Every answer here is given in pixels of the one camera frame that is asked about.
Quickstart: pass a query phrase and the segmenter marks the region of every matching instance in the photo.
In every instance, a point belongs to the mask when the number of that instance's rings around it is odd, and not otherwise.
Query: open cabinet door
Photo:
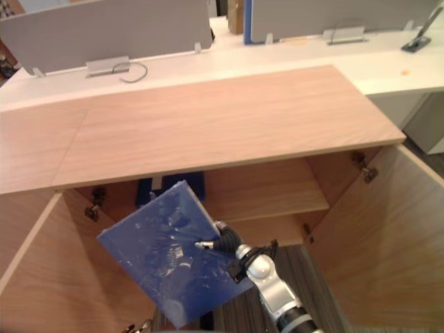
[[[307,244],[353,325],[444,327],[444,181],[404,147],[386,147]]]
[[[0,332],[122,332],[152,316],[153,303],[96,240],[114,221],[88,219],[89,205],[73,189],[51,199],[0,284]]]

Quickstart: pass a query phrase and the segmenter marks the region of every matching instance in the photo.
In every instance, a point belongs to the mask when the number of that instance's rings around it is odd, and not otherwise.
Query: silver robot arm
[[[249,278],[257,287],[260,301],[281,333],[322,333],[305,311],[299,298],[276,272],[274,261],[263,248],[241,243],[239,235],[222,222],[216,222],[221,237],[216,241],[200,241],[198,248],[234,253],[235,261],[228,269],[235,282]]]

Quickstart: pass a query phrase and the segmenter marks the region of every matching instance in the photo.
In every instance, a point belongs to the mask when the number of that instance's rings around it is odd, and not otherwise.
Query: cable
[[[131,65],[138,65],[138,66],[145,69],[145,73],[143,73],[139,78],[136,78],[135,80],[125,80],[124,78],[119,78],[119,80],[124,83],[136,83],[148,75],[148,68],[144,64],[142,64],[141,62],[129,62],[129,61],[128,62],[120,62],[119,64],[116,64],[115,66],[113,66],[111,74],[115,73],[116,67],[122,66],[122,65],[130,65],[130,66]]]

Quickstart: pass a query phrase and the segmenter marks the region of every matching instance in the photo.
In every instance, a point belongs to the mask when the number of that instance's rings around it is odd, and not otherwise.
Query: wooden tabletop
[[[404,139],[332,66],[95,96],[2,112],[0,117],[0,193],[281,160]]]

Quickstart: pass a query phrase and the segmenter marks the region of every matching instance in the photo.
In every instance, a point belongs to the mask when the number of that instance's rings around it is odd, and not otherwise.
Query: blue object
[[[177,173],[175,175],[168,175],[162,177],[162,188],[152,190],[153,179],[145,178],[139,180],[137,186],[136,195],[136,207],[140,208],[150,202],[150,192],[153,192],[156,196],[164,193],[167,189],[175,185],[181,180],[186,180],[188,185],[191,187],[195,195],[200,201],[205,200],[205,180],[202,171],[189,172],[189,173]]]
[[[194,245],[218,237],[182,181],[97,239],[179,328],[253,286],[249,279],[236,284],[230,277],[232,255]]]
[[[251,19],[253,15],[253,0],[244,1],[244,44],[254,44],[251,40]]]

